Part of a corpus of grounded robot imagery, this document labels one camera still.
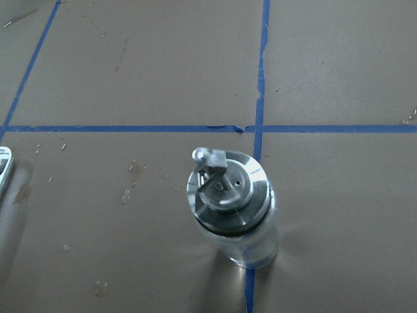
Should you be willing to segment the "glass sauce bottle metal spout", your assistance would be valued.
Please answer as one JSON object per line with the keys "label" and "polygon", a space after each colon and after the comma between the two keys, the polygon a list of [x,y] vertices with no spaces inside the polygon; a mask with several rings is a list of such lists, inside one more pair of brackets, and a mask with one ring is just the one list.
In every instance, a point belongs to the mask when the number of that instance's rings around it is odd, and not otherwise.
{"label": "glass sauce bottle metal spout", "polygon": [[256,159],[240,151],[198,147],[187,184],[188,205],[201,233],[237,266],[259,269],[278,254],[273,186]]}

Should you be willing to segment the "silver digital kitchen scale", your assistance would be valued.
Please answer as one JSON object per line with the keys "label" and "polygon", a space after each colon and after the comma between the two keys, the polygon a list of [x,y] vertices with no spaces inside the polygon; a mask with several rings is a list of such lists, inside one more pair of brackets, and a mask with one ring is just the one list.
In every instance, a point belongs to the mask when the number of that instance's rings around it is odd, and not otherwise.
{"label": "silver digital kitchen scale", "polygon": [[14,166],[14,155],[9,147],[1,146],[1,196],[3,196],[5,189],[10,180],[12,169]]}

